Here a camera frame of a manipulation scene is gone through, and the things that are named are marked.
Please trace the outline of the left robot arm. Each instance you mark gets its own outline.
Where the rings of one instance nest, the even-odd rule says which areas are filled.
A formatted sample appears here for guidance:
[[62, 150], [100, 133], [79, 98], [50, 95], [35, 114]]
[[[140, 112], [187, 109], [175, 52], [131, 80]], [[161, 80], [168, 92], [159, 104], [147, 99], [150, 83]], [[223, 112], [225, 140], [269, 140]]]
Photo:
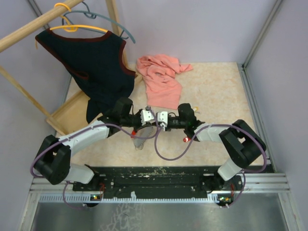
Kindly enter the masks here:
[[105, 140], [125, 128], [141, 127], [142, 110], [133, 114], [133, 102], [128, 98], [118, 100], [113, 109], [88, 126], [61, 136], [49, 135], [44, 140], [30, 167], [35, 178], [45, 178], [50, 184], [63, 181], [79, 182], [88, 190], [99, 188], [100, 179], [87, 165], [71, 162], [71, 157], [91, 144]]

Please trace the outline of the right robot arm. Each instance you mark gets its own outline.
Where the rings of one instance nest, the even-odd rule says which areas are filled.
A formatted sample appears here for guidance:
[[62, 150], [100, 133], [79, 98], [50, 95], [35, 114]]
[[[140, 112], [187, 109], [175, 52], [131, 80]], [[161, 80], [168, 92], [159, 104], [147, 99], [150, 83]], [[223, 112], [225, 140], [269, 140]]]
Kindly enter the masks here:
[[262, 156], [263, 166], [256, 170], [260, 173], [266, 168], [266, 145], [252, 128], [241, 119], [232, 124], [208, 124], [198, 120], [189, 103], [178, 106], [178, 116], [170, 116], [165, 112], [158, 115], [159, 122], [165, 131], [182, 129], [189, 144], [193, 141], [212, 141], [222, 143], [229, 159], [217, 170], [215, 185], [224, 191], [232, 185], [232, 177], [244, 170], [252, 173], [248, 167]]

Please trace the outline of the red key tag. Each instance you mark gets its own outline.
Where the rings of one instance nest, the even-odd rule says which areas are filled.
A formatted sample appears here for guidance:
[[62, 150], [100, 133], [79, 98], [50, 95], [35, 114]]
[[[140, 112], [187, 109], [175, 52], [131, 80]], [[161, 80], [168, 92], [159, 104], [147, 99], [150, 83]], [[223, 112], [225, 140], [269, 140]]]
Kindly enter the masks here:
[[191, 139], [189, 138], [189, 137], [185, 137], [184, 139], [183, 139], [183, 141], [184, 142], [189, 142]]

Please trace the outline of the pink cloth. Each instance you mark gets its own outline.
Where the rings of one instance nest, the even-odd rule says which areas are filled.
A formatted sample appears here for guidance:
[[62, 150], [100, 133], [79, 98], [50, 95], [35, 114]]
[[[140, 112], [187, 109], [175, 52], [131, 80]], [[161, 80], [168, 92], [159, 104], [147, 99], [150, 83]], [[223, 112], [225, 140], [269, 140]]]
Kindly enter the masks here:
[[146, 86], [149, 106], [176, 110], [182, 91], [176, 74], [193, 70], [191, 64], [181, 64], [175, 57], [165, 54], [145, 55], [137, 59], [136, 69]]

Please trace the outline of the wooden clothes rack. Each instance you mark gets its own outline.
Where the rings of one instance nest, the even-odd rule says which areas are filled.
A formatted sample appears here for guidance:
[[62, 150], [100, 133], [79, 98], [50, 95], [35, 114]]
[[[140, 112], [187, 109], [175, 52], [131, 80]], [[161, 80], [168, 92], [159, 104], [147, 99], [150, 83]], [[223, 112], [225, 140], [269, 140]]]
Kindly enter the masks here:
[[65, 12], [62, 5], [52, 13], [42, 13], [36, 0], [3, 0], [1, 27], [7, 31], [0, 38], [0, 53], [13, 61], [0, 73], [19, 90], [61, 135], [87, 125], [89, 97], [77, 86], [68, 71], [44, 49], [38, 50], [35, 35], [49, 28], [50, 22]]

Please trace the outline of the dark navy vest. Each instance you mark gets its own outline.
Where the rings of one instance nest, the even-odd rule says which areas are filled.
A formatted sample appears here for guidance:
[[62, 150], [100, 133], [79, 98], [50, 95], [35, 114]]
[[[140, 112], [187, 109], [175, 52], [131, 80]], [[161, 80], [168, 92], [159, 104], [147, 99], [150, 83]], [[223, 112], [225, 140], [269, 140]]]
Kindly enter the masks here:
[[89, 97], [88, 123], [133, 92], [135, 72], [122, 60], [126, 41], [114, 33], [98, 38], [66, 38], [48, 29], [36, 35], [35, 40], [62, 63]]

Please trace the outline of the yellow clothes hanger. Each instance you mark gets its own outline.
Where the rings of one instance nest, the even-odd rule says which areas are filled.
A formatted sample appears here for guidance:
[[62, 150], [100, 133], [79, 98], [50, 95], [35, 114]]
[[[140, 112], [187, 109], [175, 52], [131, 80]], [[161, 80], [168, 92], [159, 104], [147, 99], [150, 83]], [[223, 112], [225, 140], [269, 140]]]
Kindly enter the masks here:
[[[68, 7], [65, 3], [56, 3], [54, 5], [54, 8], [57, 7], [57, 6], [62, 6], [66, 9], [66, 11], [68, 11], [69, 13], [72, 12], [71, 8]], [[104, 28], [100, 28], [100, 27], [97, 27], [97, 26], [89, 26], [89, 25], [74, 25], [72, 24], [71, 22], [69, 22], [68, 18], [64, 15], [60, 15], [59, 16], [61, 19], [64, 20], [64, 22], [66, 22], [66, 25], [61, 25], [61, 26], [54, 26], [54, 27], [51, 27], [49, 28], [50, 31], [53, 31], [53, 30], [57, 30], [57, 29], [63, 29], [64, 31], [68, 32], [68, 33], [74, 33], [74, 32], [77, 32], [78, 29], [90, 29], [90, 30], [94, 30], [94, 32], [102, 32], [102, 33], [107, 33], [108, 30], [104, 29]], [[38, 49], [38, 42], [37, 40], [35, 40], [35, 48], [36, 50]]]

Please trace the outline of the grey-blue clothes hanger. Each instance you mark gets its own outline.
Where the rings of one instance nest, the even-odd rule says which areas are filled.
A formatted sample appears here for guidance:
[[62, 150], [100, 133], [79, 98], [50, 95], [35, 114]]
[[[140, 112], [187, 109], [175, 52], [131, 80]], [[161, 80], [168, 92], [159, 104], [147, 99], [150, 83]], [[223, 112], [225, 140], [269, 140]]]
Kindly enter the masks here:
[[[112, 27], [112, 29], [110, 29], [110, 31], [112, 31], [114, 34], [116, 34], [117, 36], [119, 36], [123, 40], [130, 39], [134, 44], [136, 43], [136, 40], [133, 37], [133, 35], [124, 26], [122, 26], [119, 23], [118, 10], [117, 10], [115, 0], [106, 0], [105, 1], [105, 5], [106, 5], [107, 11], [108, 11], [107, 16], [105, 16], [104, 14], [98, 13], [97, 12], [98, 7], [93, 5], [91, 2], [92, 2], [91, 0], [82, 1], [81, 3], [85, 7], [84, 9], [81, 9], [80, 7], [78, 7], [77, 10], [72, 10], [71, 13], [69, 13], [67, 11], [63, 15], [67, 17], [69, 14], [81, 13], [81, 14], [84, 14], [85, 17], [87, 17], [88, 19], [91, 19], [91, 20], [95, 20], [96, 18], [101, 18], [101, 19], [107, 20], [108, 22], [110, 22], [111, 27]], [[97, 26], [97, 27], [103, 28], [102, 23], [96, 24], [96, 25], [92, 25], [92, 24], [90, 25], [90, 24], [88, 24], [88, 22], [89, 22], [89, 20], [88, 21], [83, 20], [81, 23], [74, 24], [74, 25], [89, 25], [89, 26]], [[62, 23], [62, 25], [66, 25], [66, 22], [64, 22], [63, 19], [62, 19], [61, 23]]]

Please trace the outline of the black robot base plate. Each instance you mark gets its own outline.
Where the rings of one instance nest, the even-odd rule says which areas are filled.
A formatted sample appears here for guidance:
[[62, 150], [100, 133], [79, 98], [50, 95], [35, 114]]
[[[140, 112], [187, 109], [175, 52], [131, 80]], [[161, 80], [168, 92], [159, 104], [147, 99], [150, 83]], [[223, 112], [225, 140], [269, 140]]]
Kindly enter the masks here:
[[103, 193], [105, 199], [189, 199], [207, 198], [208, 194], [235, 192], [243, 188], [242, 178], [224, 181], [218, 167], [94, 167], [88, 184], [73, 183], [73, 191]]

